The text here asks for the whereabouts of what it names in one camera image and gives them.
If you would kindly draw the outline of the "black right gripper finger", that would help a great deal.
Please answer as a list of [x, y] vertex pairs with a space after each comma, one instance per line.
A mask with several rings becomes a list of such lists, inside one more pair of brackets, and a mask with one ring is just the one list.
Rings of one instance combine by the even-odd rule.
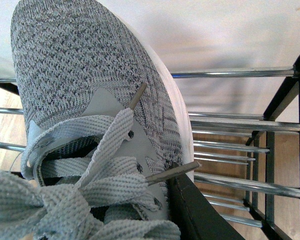
[[182, 240], [242, 240], [243, 237], [212, 207], [186, 174], [168, 180], [171, 220]]

